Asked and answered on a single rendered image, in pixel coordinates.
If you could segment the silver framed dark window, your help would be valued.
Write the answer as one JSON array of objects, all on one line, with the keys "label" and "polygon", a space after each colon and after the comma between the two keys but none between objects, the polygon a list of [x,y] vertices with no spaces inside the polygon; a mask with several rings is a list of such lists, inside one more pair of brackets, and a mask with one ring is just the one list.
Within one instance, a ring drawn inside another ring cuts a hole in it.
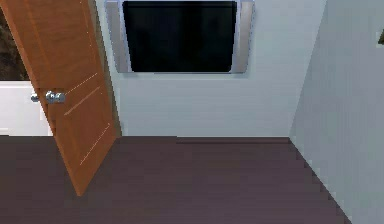
[{"label": "silver framed dark window", "polygon": [[105,0],[120,73],[244,73],[254,0]]}]

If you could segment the orange wooden room door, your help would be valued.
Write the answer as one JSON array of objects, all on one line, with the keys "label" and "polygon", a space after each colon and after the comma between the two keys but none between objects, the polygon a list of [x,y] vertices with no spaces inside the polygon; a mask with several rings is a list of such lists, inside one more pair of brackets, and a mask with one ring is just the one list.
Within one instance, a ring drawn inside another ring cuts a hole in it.
[{"label": "orange wooden room door", "polygon": [[[119,136],[95,0],[0,0],[77,195]],[[64,93],[48,104],[47,91]]]}]

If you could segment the silver round door knob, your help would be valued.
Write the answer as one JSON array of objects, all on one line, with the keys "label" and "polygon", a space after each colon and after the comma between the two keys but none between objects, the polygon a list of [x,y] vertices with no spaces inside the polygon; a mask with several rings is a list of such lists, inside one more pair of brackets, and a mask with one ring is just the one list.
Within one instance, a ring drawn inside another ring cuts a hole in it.
[{"label": "silver round door knob", "polygon": [[[64,103],[66,96],[64,93],[61,93],[61,92],[47,91],[44,95],[44,98],[48,104],[55,104],[55,103]],[[40,98],[36,93],[33,93],[30,99],[32,102],[40,101]]]}]

